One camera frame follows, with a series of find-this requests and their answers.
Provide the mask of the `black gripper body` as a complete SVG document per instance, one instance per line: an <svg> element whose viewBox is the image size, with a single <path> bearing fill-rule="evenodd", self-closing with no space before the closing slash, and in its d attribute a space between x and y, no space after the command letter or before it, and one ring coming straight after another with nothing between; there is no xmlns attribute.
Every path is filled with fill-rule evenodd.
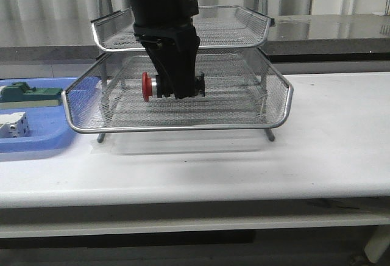
<svg viewBox="0 0 390 266"><path fill-rule="evenodd" d="M129 0L136 41L145 48L173 46L197 49L200 38L193 25L199 13L197 0Z"/></svg>

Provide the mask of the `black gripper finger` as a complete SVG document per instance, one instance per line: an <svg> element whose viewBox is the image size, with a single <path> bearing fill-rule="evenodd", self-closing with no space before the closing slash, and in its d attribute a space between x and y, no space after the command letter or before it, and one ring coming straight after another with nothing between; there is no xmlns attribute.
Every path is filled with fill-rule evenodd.
<svg viewBox="0 0 390 266"><path fill-rule="evenodd" d="M148 47L146 51L158 73L151 79L152 95L176 95L176 46Z"/></svg>
<svg viewBox="0 0 390 266"><path fill-rule="evenodd" d="M169 64L166 67L169 83L177 99L197 95L195 64L200 39L190 40L189 48L179 51L176 45L168 46Z"/></svg>

